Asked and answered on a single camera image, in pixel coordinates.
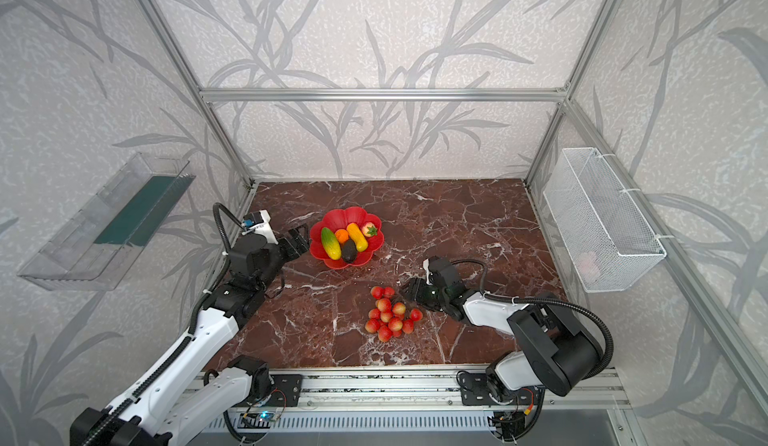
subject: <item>white wire basket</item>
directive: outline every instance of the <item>white wire basket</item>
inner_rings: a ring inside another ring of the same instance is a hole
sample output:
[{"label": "white wire basket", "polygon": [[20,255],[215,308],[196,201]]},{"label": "white wire basket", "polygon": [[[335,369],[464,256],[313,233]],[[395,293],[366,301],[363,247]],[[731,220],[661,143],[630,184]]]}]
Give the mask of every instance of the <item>white wire basket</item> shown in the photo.
[{"label": "white wire basket", "polygon": [[562,149],[544,200],[587,292],[625,291],[667,256],[595,148]]}]

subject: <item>cucumber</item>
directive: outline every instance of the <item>cucumber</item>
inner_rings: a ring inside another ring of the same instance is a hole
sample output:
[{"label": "cucumber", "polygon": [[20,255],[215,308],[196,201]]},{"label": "cucumber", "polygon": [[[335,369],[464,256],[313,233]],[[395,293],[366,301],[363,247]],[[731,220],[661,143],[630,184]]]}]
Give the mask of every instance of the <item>cucumber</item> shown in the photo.
[{"label": "cucumber", "polygon": [[355,259],[357,259],[357,248],[355,247],[354,241],[347,241],[341,247],[341,259],[347,264],[354,262]]},{"label": "cucumber", "polygon": [[326,250],[326,254],[331,259],[341,259],[341,246],[339,240],[336,239],[336,235],[328,228],[322,228],[320,231],[320,242],[322,248]]}]

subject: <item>metal grille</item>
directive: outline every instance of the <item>metal grille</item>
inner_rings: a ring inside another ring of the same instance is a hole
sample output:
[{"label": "metal grille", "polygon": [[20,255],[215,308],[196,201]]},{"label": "metal grille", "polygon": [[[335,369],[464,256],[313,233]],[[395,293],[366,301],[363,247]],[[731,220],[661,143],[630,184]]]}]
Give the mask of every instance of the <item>metal grille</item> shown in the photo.
[{"label": "metal grille", "polygon": [[562,149],[544,199],[587,292],[624,291],[667,252],[595,148]]},{"label": "metal grille", "polygon": [[[287,412],[268,429],[243,428],[238,421],[235,429],[241,433],[306,433],[306,432],[390,432],[390,431],[488,431],[489,413],[468,412]],[[226,432],[219,417],[203,430],[204,433]]]}]

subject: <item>marble table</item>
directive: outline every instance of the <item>marble table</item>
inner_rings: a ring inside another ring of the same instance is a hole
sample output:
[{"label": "marble table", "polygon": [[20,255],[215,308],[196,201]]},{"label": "marble table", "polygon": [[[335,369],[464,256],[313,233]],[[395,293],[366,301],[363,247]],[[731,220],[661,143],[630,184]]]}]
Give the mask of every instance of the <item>marble table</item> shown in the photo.
[{"label": "marble table", "polygon": [[[375,285],[399,289],[422,275],[432,255],[478,258],[486,288],[506,295],[552,291],[565,299],[552,257],[519,179],[452,181],[276,182],[258,186],[251,210],[267,209],[276,233],[334,208],[359,205],[381,218],[386,241],[360,268],[332,271],[307,253],[286,265],[286,288],[267,300],[208,364],[222,369],[237,355],[271,368],[492,362],[516,350],[514,339],[425,311],[411,335],[381,343],[363,326]],[[479,270],[460,265],[469,287]],[[279,287],[275,280],[271,291]],[[408,304],[408,310],[415,305]]]}]

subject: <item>leaf pattern wallpaper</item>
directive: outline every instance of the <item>leaf pattern wallpaper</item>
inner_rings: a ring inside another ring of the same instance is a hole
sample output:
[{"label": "leaf pattern wallpaper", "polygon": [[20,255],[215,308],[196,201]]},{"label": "leaf pattern wallpaper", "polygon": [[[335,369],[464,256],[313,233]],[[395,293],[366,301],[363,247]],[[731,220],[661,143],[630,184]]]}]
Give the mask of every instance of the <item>leaf pattern wallpaper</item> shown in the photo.
[{"label": "leaf pattern wallpaper", "polygon": [[[0,0],[0,443],[66,444],[178,336],[247,190],[133,0]],[[120,285],[16,272],[136,152],[197,177]]]},{"label": "leaf pattern wallpaper", "polygon": [[[579,105],[768,358],[768,0],[624,0]],[[621,293],[586,295],[533,183],[569,294],[608,320],[614,365],[651,444],[768,444],[768,424],[659,265]]]},{"label": "leaf pattern wallpaper", "polygon": [[[562,87],[601,0],[158,0],[205,87]],[[523,177],[554,104],[217,104],[255,178]]]}]

